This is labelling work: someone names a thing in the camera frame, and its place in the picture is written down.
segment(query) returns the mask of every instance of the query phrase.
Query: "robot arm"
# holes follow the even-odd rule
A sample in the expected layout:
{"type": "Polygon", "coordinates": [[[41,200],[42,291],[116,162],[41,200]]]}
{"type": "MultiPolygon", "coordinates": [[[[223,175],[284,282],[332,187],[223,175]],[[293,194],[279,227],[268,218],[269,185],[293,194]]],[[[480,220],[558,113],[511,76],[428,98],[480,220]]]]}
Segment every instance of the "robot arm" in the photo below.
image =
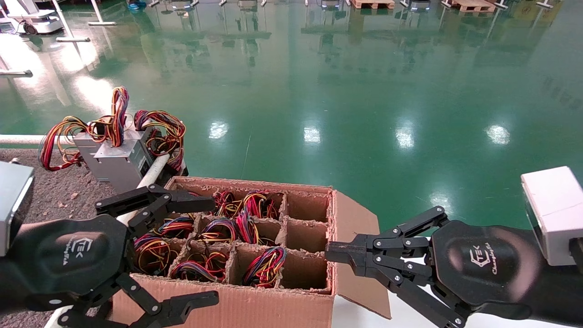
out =
{"type": "Polygon", "coordinates": [[[470,226],[434,207],[380,235],[330,242],[329,261],[350,264],[438,327],[464,327],[473,313],[583,326],[583,275],[550,266],[532,231],[470,226]],[[438,229],[431,239],[418,234],[438,229]],[[425,257],[425,265],[402,258],[425,257]],[[419,286],[431,286],[438,301],[419,286]]]}
{"type": "Polygon", "coordinates": [[[24,224],[0,257],[0,313],[48,311],[66,305],[58,323],[70,328],[125,328],[89,308],[103,305],[123,290],[143,310],[132,328],[168,327],[185,322],[191,310],[218,303],[216,291],[184,295],[158,302],[129,276],[134,263],[134,238],[161,224],[172,212],[214,208],[212,197],[193,197],[155,184],[96,204],[97,217],[24,224]],[[128,225],[116,216],[141,209],[128,225]]]}

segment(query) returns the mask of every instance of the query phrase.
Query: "gray carpet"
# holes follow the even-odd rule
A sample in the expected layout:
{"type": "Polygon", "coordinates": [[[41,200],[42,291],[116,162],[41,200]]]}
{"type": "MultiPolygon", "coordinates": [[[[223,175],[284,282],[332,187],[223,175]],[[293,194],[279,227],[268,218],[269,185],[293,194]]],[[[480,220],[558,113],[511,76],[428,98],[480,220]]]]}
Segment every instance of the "gray carpet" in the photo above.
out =
{"type": "MultiPolygon", "coordinates": [[[[93,218],[95,216],[93,204],[114,194],[109,184],[96,182],[85,167],[71,166],[65,170],[47,172],[38,165],[36,156],[36,149],[0,149],[0,160],[7,162],[18,157],[23,165],[34,168],[33,203],[25,223],[93,218]]],[[[11,313],[0,317],[0,327],[44,327],[50,316],[51,312],[11,313]]]]}

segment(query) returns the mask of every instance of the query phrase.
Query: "green epoxy floor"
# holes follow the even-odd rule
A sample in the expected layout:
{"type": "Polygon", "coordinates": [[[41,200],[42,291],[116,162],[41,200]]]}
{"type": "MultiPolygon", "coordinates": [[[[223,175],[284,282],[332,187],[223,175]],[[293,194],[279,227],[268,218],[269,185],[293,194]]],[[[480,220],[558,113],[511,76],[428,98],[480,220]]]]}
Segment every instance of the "green epoxy floor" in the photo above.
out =
{"type": "Polygon", "coordinates": [[[568,165],[583,178],[583,2],[551,0],[537,20],[535,1],[497,16],[435,0],[379,15],[229,1],[185,14],[171,6],[187,2],[130,13],[104,0],[118,23],[105,28],[87,26],[89,5],[63,4],[75,36],[92,39],[78,51],[0,34],[8,67],[34,73],[0,79],[0,134],[97,118],[124,85],[132,112],[185,122],[191,175],[333,185],[381,229],[437,204],[527,228],[521,173],[568,165]]]}

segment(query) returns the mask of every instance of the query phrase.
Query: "tek logo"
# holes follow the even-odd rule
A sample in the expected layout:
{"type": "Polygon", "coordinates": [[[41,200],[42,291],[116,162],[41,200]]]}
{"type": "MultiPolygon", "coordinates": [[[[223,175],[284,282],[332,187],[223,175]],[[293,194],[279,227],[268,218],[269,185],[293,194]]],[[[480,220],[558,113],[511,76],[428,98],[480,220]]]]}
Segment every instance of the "tek logo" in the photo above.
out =
{"type": "Polygon", "coordinates": [[[91,243],[93,243],[93,239],[89,238],[81,238],[74,241],[71,249],[73,252],[77,252],[75,258],[83,257],[83,252],[88,252],[91,249],[91,243]]]}
{"type": "Polygon", "coordinates": [[[473,249],[470,249],[470,258],[480,268],[491,262],[488,251],[480,249],[480,246],[473,246],[473,249]]]}

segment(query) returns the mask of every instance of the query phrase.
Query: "cardboard box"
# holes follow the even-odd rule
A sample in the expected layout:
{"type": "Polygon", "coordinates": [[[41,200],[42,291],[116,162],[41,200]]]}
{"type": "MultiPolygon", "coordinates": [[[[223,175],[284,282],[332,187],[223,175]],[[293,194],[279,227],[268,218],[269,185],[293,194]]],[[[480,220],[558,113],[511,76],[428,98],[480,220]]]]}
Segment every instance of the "cardboard box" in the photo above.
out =
{"type": "MultiPolygon", "coordinates": [[[[335,295],[390,319],[385,287],[376,280],[355,277],[347,264],[324,259],[328,240],[349,242],[357,233],[379,233],[377,217],[339,191],[330,187],[197,177],[174,177],[166,188],[186,189],[203,196],[229,190],[237,199],[253,190],[283,193],[278,201],[278,220],[256,219],[260,235],[274,238],[287,248],[288,255],[275,288],[240,286],[250,262],[267,248],[240,241],[210,246],[229,254],[222,284],[132,274],[158,301],[196,292],[219,292],[218,305],[192,311],[183,327],[329,328],[335,295]]],[[[199,214],[195,232],[211,219],[199,214]]],[[[181,249],[172,269],[191,251],[185,247],[184,240],[174,239],[171,243],[174,249],[181,249]]],[[[113,301],[112,320],[116,322],[130,324],[143,313],[123,292],[114,295],[113,301]]]]}

